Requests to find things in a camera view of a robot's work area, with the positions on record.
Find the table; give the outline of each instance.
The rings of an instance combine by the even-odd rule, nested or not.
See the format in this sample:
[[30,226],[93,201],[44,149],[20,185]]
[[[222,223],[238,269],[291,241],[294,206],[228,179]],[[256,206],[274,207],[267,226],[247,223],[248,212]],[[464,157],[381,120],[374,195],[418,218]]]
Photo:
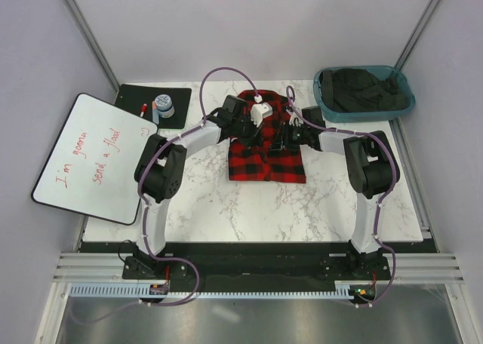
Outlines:
[[[311,80],[256,81],[259,89],[285,95],[294,87],[295,105],[316,105]],[[192,88],[187,127],[201,117],[199,82],[139,84],[167,88]],[[204,89],[205,109],[222,106],[227,94],[250,89],[246,81],[213,81]],[[387,121],[334,124],[355,131],[384,131],[401,168],[401,161]],[[178,131],[160,131],[169,136]],[[186,161],[183,183],[173,197],[166,225],[167,241],[306,241],[338,242],[351,238],[355,225],[355,192],[349,184],[346,161],[341,155],[317,152],[302,146],[306,184],[232,182],[228,180],[228,142],[210,146]],[[411,200],[405,173],[385,200],[382,239],[422,241],[420,224]],[[132,226],[89,218],[83,241],[120,242],[138,239],[137,221]]]

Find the red and black plaid fabric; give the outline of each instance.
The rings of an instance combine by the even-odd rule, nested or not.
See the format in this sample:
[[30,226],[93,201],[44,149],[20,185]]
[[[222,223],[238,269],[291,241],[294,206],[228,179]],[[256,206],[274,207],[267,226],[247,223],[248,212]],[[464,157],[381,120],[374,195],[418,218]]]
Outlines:
[[[270,151],[269,147],[277,135],[283,121],[290,120],[286,112],[288,99],[275,91],[258,91],[263,102],[273,110],[272,116],[263,120],[262,146],[247,147],[237,140],[230,142],[228,151],[228,172],[230,180],[273,180],[284,183],[305,183],[305,170],[300,150]],[[243,91],[238,96],[248,102],[248,109],[255,104],[255,93]]]

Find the blue plastic bin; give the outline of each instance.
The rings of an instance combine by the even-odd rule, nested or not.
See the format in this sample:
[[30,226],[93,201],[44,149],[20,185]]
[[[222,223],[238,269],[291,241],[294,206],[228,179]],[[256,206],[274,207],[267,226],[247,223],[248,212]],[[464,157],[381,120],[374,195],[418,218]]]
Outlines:
[[[396,81],[398,82],[399,89],[403,94],[408,97],[409,106],[403,110],[394,110],[390,112],[335,112],[329,109],[324,104],[324,99],[322,96],[322,89],[320,84],[320,75],[325,70],[338,70],[338,69],[364,69],[369,71],[371,74],[375,75],[379,80],[385,80],[391,73],[395,73]],[[408,80],[402,72],[394,69],[391,66],[341,66],[341,67],[329,67],[327,69],[322,69],[314,77],[314,95],[315,101],[322,110],[322,114],[325,119],[332,121],[334,123],[354,123],[359,121],[382,121],[382,120],[392,120],[401,115],[408,114],[416,103],[416,98],[411,92],[411,88],[408,85]]]

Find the white wall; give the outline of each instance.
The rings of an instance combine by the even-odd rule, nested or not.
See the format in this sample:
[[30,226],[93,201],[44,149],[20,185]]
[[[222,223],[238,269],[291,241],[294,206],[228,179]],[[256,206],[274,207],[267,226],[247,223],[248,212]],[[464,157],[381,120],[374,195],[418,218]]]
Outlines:
[[[428,0],[76,0],[121,82],[394,65]],[[220,72],[213,79],[233,79]]]
[[444,0],[404,71],[416,108],[402,122],[432,224],[483,321],[481,0]]
[[0,342],[16,344],[33,342],[79,218],[30,192],[75,96],[114,92],[61,0],[0,0],[0,35]]

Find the metal frame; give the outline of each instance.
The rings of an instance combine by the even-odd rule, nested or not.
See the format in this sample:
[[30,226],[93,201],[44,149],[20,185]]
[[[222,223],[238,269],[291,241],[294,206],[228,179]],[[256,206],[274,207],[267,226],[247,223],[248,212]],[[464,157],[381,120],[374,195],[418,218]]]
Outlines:
[[[117,91],[119,83],[108,61],[103,55],[94,34],[90,30],[87,21],[80,11],[75,0],[64,0],[74,20],[85,37],[94,56],[101,65],[109,83]],[[421,35],[428,26],[429,21],[436,12],[442,0],[429,0],[421,18],[418,20],[405,48],[401,52],[395,67],[402,69]],[[417,179],[417,174],[412,164],[408,145],[405,141],[401,122],[392,121],[392,133],[394,135],[398,151],[401,155],[401,162],[405,169],[408,186],[415,209],[420,221],[424,238],[431,238],[431,222],[424,204],[423,194]],[[463,276],[457,265],[454,255],[449,253],[398,253],[398,270],[394,284],[446,284],[451,307],[457,321],[465,344],[483,344],[480,328],[475,324],[474,314],[471,306],[468,305],[468,295]],[[123,264],[118,257],[112,253],[65,253],[61,256],[59,265],[55,272],[48,303],[45,306],[42,322],[38,330],[35,343],[55,342],[60,328],[63,312],[66,308],[68,293],[72,283],[79,282],[104,282],[129,284],[129,281],[122,280]],[[363,284],[356,281],[346,281],[344,284]]]

